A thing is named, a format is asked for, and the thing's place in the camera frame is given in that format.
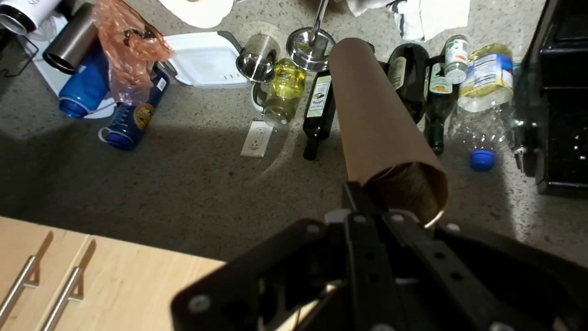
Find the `granite countertop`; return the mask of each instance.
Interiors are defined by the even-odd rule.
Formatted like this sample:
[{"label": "granite countertop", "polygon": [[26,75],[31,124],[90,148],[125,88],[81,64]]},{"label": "granite countertop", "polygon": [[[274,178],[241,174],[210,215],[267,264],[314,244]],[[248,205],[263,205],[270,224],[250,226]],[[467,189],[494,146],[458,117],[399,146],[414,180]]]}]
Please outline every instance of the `granite countertop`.
[{"label": "granite countertop", "polygon": [[[175,18],[158,0],[129,3],[164,34],[199,31]],[[239,42],[246,42],[270,23],[283,43],[291,31],[313,23],[316,5],[318,0],[241,0],[215,29],[232,31]],[[463,32],[474,49],[504,42],[520,60],[542,5],[544,0],[472,0],[471,23],[438,34],[425,47],[436,55],[450,34]],[[401,42],[386,9],[353,16],[335,1],[324,27],[335,38],[370,40],[381,60],[388,60]],[[30,178],[22,183],[13,172],[2,172],[4,183],[17,187],[4,194],[2,205],[11,207],[2,211],[46,224],[99,218],[61,224],[114,237],[129,233],[134,238],[156,231],[169,240],[145,240],[177,249],[234,246],[234,251],[243,251],[296,216],[320,216],[340,205],[346,169],[338,132],[324,143],[316,163],[303,161],[298,112],[289,126],[274,132],[263,159],[246,159],[239,150],[248,123],[259,119],[248,99],[248,88],[173,86],[142,146],[121,154],[96,139],[96,128],[103,123],[61,117],[50,88],[30,67],[0,86],[2,158],[19,163],[13,172]],[[445,220],[482,224],[588,266],[583,246],[588,235],[583,224],[586,202],[539,196],[533,178],[517,169],[509,150],[491,174],[469,170],[463,152],[449,141],[441,158],[450,176]]]}]

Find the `cardboard tube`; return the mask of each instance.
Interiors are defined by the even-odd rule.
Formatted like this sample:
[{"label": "cardboard tube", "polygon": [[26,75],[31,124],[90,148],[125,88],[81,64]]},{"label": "cardboard tube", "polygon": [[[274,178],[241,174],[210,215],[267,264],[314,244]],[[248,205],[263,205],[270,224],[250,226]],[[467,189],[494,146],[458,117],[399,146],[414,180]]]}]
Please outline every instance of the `cardboard tube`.
[{"label": "cardboard tube", "polygon": [[329,56],[347,180],[377,191],[388,207],[439,218],[449,187],[439,158],[360,38],[338,42]]}]

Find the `stainless steel handle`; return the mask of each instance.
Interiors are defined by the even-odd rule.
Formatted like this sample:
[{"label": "stainless steel handle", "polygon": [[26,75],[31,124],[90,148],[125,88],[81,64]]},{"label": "stainless steel handle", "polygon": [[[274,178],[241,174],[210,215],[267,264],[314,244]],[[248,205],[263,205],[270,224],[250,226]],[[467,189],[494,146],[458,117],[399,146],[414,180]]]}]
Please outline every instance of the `stainless steel handle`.
[{"label": "stainless steel handle", "polygon": [[37,253],[30,255],[26,259],[26,262],[22,264],[15,283],[11,284],[11,288],[8,290],[6,297],[0,303],[0,327],[6,323],[8,314],[17,305],[20,292],[24,290],[24,284],[39,284],[39,281],[41,281],[39,264],[41,264],[44,251],[50,248],[52,240],[53,240],[53,231],[44,235]]},{"label": "stainless steel handle", "polygon": [[42,331],[53,331],[63,310],[66,308],[66,303],[70,299],[83,299],[85,297],[85,270],[96,251],[96,240],[90,240],[85,255],[81,257],[79,264],[72,268],[66,283],[63,284],[48,317],[42,323]]}]

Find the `plastic bag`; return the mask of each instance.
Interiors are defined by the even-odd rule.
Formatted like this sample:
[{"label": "plastic bag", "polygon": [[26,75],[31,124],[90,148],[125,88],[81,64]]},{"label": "plastic bag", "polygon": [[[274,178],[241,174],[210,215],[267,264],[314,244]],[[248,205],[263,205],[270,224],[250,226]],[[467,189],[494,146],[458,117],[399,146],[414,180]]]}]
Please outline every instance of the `plastic bag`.
[{"label": "plastic bag", "polygon": [[147,100],[153,64],[171,56],[164,34],[123,0],[98,0],[94,23],[109,56],[112,97]]}]

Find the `plastic water bottle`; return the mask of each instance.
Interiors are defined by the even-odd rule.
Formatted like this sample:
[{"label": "plastic water bottle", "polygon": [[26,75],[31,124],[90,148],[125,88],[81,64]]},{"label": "plastic water bottle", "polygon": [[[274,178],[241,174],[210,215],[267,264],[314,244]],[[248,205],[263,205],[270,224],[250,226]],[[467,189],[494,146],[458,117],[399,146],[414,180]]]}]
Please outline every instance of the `plastic water bottle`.
[{"label": "plastic water bottle", "polygon": [[482,112],[458,108],[450,119],[450,135],[467,146],[474,170],[491,170],[496,165],[496,148],[506,141],[507,104]]}]

